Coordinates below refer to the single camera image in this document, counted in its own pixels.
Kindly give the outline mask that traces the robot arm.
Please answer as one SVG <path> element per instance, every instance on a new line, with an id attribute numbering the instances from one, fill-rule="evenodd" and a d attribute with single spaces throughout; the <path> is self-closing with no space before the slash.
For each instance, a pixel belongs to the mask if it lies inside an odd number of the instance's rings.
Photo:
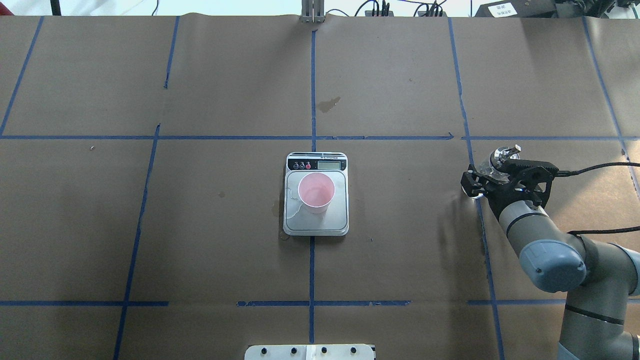
<path id="1" fill-rule="evenodd" d="M 637 360 L 639 336 L 625 322 L 628 300 L 639 294 L 639 253 L 560 230 L 544 205 L 555 176 L 536 166 L 502 181 L 469 166 L 461 186 L 487 199 L 531 283 L 566 294 L 558 360 Z"/>

